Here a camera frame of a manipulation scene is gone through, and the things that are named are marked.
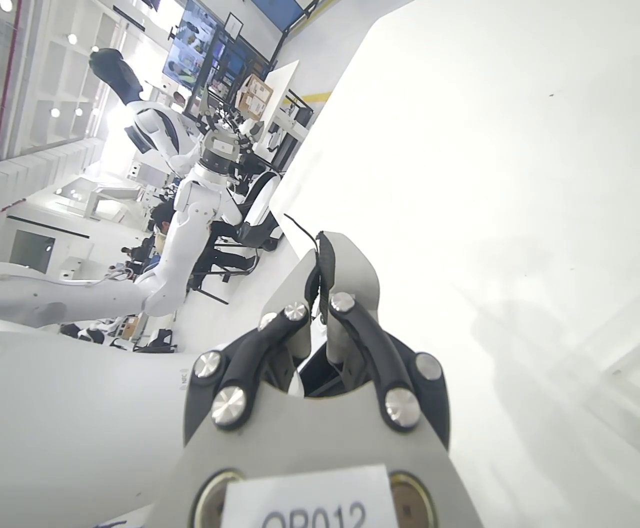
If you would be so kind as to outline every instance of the humanoid robot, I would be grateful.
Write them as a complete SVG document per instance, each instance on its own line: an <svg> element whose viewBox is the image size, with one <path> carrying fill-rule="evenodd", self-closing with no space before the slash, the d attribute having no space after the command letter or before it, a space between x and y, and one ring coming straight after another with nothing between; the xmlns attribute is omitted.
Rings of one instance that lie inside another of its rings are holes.
<svg viewBox="0 0 640 528"><path fill-rule="evenodd" d="M140 83L117 50L93 53L91 66L132 110L134 125L127 133L138 148L158 149L176 172L186 173L175 194L176 212L162 257L134 283L55 280L23 266L2 263L0 319L39 328L61 321L91 321L140 312L164 316L182 305L191 270L209 238L212 221L236 226L237 241L249 248L273 251L282 238L282 229L269 211L269 200L280 183L279 174L266 172L257 177L240 204L228 190L230 167L237 162L243 145L248 144L246 137L208 119L206 133L194 145L176 112L140 100ZM29 296L25 296L25 287Z"/></svg>

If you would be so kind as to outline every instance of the sticker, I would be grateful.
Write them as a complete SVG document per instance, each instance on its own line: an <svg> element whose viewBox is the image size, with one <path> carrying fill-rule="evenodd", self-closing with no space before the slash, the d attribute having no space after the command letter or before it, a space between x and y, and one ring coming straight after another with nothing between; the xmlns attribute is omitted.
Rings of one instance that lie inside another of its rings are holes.
<svg viewBox="0 0 640 528"><path fill-rule="evenodd" d="M229 484L222 528L397 528L383 465Z"/></svg>
<svg viewBox="0 0 640 528"><path fill-rule="evenodd" d="M266 108L265 103L263 103L257 97L254 97L252 100L252 103L249 105L249 112L260 117L262 115L262 112L264 112L265 108Z"/></svg>
<svg viewBox="0 0 640 528"><path fill-rule="evenodd" d="M225 143L220 140L213 140L213 150L219 150L220 152L224 152L225 154L233 154L234 146Z"/></svg>

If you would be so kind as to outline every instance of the silver bolt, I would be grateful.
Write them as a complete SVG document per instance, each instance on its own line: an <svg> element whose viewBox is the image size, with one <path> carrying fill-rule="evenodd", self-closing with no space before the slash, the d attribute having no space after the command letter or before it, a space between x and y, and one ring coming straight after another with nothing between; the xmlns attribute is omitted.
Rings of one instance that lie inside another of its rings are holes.
<svg viewBox="0 0 640 528"><path fill-rule="evenodd" d="M307 307L298 301L284 308L284 315L290 321L301 321L307 314Z"/></svg>
<svg viewBox="0 0 640 528"><path fill-rule="evenodd" d="M205 352L196 359L195 365L193 366L193 372L198 378L208 378L209 376L213 376L220 366L221 359L222 357L219 352Z"/></svg>
<svg viewBox="0 0 640 528"><path fill-rule="evenodd" d="M274 312L269 312L268 314L264 314L262 316L262 319L260 320L260 324L258 325L258 332L261 330L264 330L265 327L272 322L276 317L278 317L278 314L274 313Z"/></svg>
<svg viewBox="0 0 640 528"><path fill-rule="evenodd" d="M394 424L410 429L420 420L420 404L413 392L405 388L392 388L385 396L385 408Z"/></svg>
<svg viewBox="0 0 640 528"><path fill-rule="evenodd" d="M211 418L218 426L234 423L246 408L246 395L240 387L225 387L216 394L211 408Z"/></svg>
<svg viewBox="0 0 640 528"><path fill-rule="evenodd" d="M331 306L333 306L337 312L350 312L355 305L356 301L353 300L353 297L344 291L331 297Z"/></svg>
<svg viewBox="0 0 640 528"><path fill-rule="evenodd" d="M425 380L435 381L442 376L440 362L431 354L421 352L415 357L415 366Z"/></svg>

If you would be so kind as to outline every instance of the large display screen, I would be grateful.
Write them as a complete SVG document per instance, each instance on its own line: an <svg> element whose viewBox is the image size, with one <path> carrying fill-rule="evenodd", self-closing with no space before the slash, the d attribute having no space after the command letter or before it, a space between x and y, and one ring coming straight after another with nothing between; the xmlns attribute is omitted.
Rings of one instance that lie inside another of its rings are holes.
<svg viewBox="0 0 640 528"><path fill-rule="evenodd" d="M163 73L193 90L217 22L193 0L187 1L180 26L164 64Z"/></svg>

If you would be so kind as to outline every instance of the white panel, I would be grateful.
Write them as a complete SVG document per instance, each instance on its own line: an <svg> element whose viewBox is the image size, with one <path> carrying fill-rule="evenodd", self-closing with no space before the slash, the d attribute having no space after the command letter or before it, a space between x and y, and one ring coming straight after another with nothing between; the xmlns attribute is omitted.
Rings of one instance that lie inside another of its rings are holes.
<svg viewBox="0 0 640 528"><path fill-rule="evenodd" d="M487 527L640 518L640 453L584 406L640 342L638 20L636 0L413 2L370 30L271 201L347 235L384 329L442 362Z"/></svg>
<svg viewBox="0 0 640 528"><path fill-rule="evenodd" d="M47 180L45 182L45 187L51 185L56 180L56 175L58 174L58 163L60 159L58 156L43 150L42 152L36 152L34 154L35 157L42 159L46 164L45 174L47 176Z"/></svg>

